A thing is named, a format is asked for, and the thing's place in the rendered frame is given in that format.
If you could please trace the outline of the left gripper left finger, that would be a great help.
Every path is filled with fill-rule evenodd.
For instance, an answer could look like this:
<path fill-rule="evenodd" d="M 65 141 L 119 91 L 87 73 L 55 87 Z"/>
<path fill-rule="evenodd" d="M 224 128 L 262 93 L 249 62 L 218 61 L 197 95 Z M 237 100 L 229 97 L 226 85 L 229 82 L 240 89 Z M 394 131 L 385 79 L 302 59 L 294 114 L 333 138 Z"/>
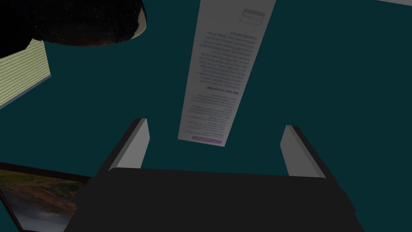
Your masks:
<path fill-rule="evenodd" d="M 141 168 L 149 141 L 147 119 L 134 119 L 99 168 L 97 176 L 113 168 Z"/>

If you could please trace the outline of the pale green book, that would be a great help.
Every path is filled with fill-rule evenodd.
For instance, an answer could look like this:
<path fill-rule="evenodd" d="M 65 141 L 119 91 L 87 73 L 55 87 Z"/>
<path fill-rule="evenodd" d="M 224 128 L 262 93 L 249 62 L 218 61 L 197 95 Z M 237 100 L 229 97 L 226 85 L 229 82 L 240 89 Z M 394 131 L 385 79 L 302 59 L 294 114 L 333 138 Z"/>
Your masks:
<path fill-rule="evenodd" d="M 0 109 L 51 76 L 45 45 L 32 40 L 27 49 L 0 59 Z"/>

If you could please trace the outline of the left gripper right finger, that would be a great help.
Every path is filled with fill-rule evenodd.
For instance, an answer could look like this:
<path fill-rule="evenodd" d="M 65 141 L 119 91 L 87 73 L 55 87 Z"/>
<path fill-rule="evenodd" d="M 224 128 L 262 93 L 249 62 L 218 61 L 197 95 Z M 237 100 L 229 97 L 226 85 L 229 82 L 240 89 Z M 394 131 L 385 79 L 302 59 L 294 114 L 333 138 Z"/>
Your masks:
<path fill-rule="evenodd" d="M 323 171 L 292 125 L 285 127 L 280 149 L 289 176 L 325 178 Z"/>

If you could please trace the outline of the dark round bread loaf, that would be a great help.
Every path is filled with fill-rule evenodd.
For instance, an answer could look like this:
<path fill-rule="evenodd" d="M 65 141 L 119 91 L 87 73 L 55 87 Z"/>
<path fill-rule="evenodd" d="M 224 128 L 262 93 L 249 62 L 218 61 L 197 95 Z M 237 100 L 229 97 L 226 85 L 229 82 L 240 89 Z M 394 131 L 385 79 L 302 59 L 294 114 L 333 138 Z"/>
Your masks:
<path fill-rule="evenodd" d="M 0 59 L 32 40 L 97 47 L 129 41 L 146 28 L 142 0 L 0 0 Z"/>

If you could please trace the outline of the white printed box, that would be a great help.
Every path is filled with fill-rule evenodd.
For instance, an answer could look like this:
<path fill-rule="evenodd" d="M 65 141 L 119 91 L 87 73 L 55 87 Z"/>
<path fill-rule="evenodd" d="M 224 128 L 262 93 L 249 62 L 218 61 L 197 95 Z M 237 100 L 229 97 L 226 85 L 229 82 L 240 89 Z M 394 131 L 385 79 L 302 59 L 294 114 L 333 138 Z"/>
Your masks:
<path fill-rule="evenodd" d="M 201 0 L 178 139 L 225 146 L 276 0 Z"/>

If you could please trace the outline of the black framed landscape picture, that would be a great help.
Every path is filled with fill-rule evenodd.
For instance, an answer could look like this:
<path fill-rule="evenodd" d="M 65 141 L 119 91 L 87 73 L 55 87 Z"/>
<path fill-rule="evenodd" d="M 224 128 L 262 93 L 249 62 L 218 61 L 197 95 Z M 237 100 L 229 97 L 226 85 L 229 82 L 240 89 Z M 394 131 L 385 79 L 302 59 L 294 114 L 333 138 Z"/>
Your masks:
<path fill-rule="evenodd" d="M 64 232 L 89 176 L 0 162 L 0 201 L 19 232 Z"/>

